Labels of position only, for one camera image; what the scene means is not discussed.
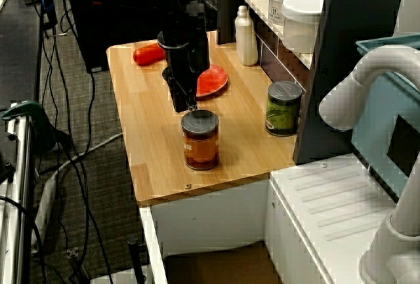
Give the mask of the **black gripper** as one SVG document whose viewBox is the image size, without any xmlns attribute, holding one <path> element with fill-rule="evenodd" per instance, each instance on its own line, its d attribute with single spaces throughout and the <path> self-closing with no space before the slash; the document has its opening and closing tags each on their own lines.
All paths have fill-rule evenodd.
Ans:
<svg viewBox="0 0 420 284">
<path fill-rule="evenodd" d="M 177 113 L 198 109 L 196 102 L 198 77 L 210 67 L 209 43 L 205 31 L 190 32 L 180 43 L 169 40 L 160 32 L 158 45 L 165 51 L 167 67 L 163 77 L 171 90 L 174 110 Z"/>
</svg>

